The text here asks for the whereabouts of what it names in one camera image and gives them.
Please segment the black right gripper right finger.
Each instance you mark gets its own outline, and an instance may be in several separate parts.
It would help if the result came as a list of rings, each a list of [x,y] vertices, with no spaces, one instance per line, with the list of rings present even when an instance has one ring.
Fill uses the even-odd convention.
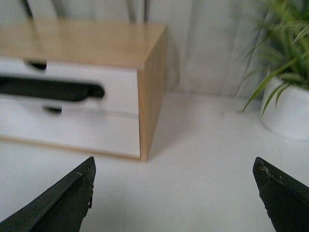
[[[256,157],[253,175],[267,215],[277,232],[309,230],[309,188]]]

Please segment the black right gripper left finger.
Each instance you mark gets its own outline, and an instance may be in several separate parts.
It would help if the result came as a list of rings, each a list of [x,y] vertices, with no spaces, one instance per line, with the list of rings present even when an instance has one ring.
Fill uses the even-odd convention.
[[[2,232],[78,232],[92,207],[96,165],[89,157],[0,223]]]

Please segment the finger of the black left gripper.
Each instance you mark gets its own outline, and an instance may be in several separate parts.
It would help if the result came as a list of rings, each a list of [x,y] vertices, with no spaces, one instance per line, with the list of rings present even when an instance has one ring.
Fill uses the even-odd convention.
[[[102,99],[105,90],[92,83],[2,76],[0,93],[65,102],[82,102],[88,98]]]

